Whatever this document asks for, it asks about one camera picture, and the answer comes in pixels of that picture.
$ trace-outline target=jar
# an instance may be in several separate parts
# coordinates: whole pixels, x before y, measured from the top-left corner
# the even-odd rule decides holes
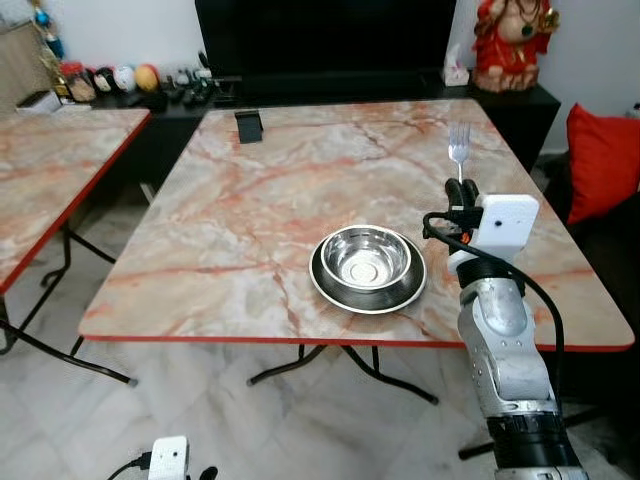
[[[90,102],[96,98],[91,79],[80,62],[63,62],[60,72],[64,75],[71,96],[76,102]]]

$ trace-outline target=red table edge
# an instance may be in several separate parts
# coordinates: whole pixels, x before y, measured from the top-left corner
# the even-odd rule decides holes
[[[109,159],[100,167],[100,170],[96,172],[93,178],[84,186],[84,188],[80,191],[80,193],[73,199],[73,201],[67,206],[67,208],[60,214],[58,219],[49,226],[49,228],[44,232],[42,237],[35,243],[31,250],[27,252],[27,254],[22,258],[20,263],[16,265],[13,271],[5,278],[4,283],[0,285],[0,295],[4,295],[7,293],[11,285],[17,280],[20,274],[27,268],[27,266],[31,263],[34,257],[40,252],[45,243],[47,243],[54,233],[58,231],[60,226],[67,221],[67,219],[71,216],[73,211],[80,205],[80,203],[89,195],[93,187],[96,183],[102,178],[102,176],[111,168],[111,165],[116,161],[116,159],[126,150],[129,144],[133,141],[134,138],[138,136],[138,134],[142,131],[142,129],[146,126],[146,124],[151,119],[151,112],[147,112],[147,115],[140,121],[140,123],[129,133],[127,138],[120,144],[120,146],[116,149],[115,152],[111,154]]]
[[[462,342],[447,341],[402,341],[402,340],[349,340],[324,338],[256,338],[256,337],[163,337],[163,336],[125,336],[125,335],[91,335],[79,331],[85,340],[97,342],[164,342],[164,343],[257,343],[278,345],[337,345],[337,346],[370,346],[370,347],[422,347],[422,348],[465,348]],[[624,352],[635,343],[634,339],[626,345],[565,345],[565,352],[575,353],[616,353]],[[555,345],[538,345],[542,352],[555,351]]]

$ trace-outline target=black cable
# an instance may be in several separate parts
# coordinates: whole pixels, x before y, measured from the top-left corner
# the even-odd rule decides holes
[[[111,377],[115,380],[118,380],[127,385],[131,385],[135,387],[138,381],[134,378],[129,378],[126,375],[122,375],[121,373],[115,372],[109,368],[101,367],[100,365],[96,365],[95,363],[85,362],[84,360],[79,360],[75,357],[67,355],[60,350],[56,350],[53,347],[50,347],[46,343],[42,343],[40,340],[33,338],[31,335],[27,335],[22,330],[14,327],[13,325],[5,322],[4,320],[0,320],[0,328],[6,330],[11,335],[19,338],[23,342],[28,343],[32,347],[37,348],[38,350],[43,351],[47,355],[51,355],[52,357],[57,358],[58,360],[62,360],[63,362],[70,363],[71,365],[75,365],[76,367],[85,368],[87,370],[91,370],[92,372],[100,373],[102,375],[106,375],[107,377]]]
[[[149,465],[151,465],[151,452],[145,452],[135,460],[132,460],[129,463],[121,466],[118,470],[113,472],[107,480],[114,480],[118,475],[120,475],[128,468],[139,467],[140,470],[143,471],[149,470]]]
[[[556,332],[556,368],[555,368],[555,379],[554,379],[555,381],[554,381],[553,389],[556,395],[558,413],[562,415],[562,405],[561,405],[562,402],[560,400],[560,384],[562,379],[563,354],[564,354],[564,326],[562,325],[562,316],[558,311],[558,307],[556,307],[556,304],[553,302],[553,300],[547,294],[547,292],[545,292],[544,289],[534,279],[532,279],[529,275],[524,273],[522,270],[518,269],[517,267],[514,267],[512,264],[503,260],[500,257],[496,257],[495,255],[491,255],[490,253],[487,253],[477,248],[466,245],[462,242],[459,242],[458,240],[448,237],[444,233],[441,233],[436,227],[431,225],[432,218],[441,218],[444,220],[450,220],[450,216],[448,213],[442,213],[442,212],[427,213],[424,216],[424,228],[429,234],[429,236],[436,238],[451,247],[457,248],[458,250],[471,253],[477,257],[485,258],[487,260],[490,260],[496,263],[503,269],[510,272],[514,277],[520,279],[521,281],[529,285],[538,294],[538,296],[542,299],[542,301],[545,303],[545,305],[551,312],[551,316],[553,317],[553,324]]]

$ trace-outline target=red figurine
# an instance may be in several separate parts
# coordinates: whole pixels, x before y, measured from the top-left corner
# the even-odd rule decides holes
[[[474,30],[474,83],[492,92],[533,87],[539,71],[536,54],[547,53],[559,20],[550,0],[484,0]]]

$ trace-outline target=marble tabletop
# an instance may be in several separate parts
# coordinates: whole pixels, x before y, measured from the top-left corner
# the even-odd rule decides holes
[[[148,119],[137,110],[0,119],[0,294]]]
[[[589,263],[480,106],[472,100],[267,108],[264,138],[240,144],[232,111],[203,119],[86,311],[92,340],[460,346],[460,288],[447,248],[421,237],[447,207],[448,123],[472,124],[466,176],[483,192],[541,203],[516,264],[557,302],[567,350],[633,343]],[[375,224],[410,238],[429,278],[396,313],[343,311],[313,287],[309,255],[328,233]],[[553,348],[533,292],[536,341]]]

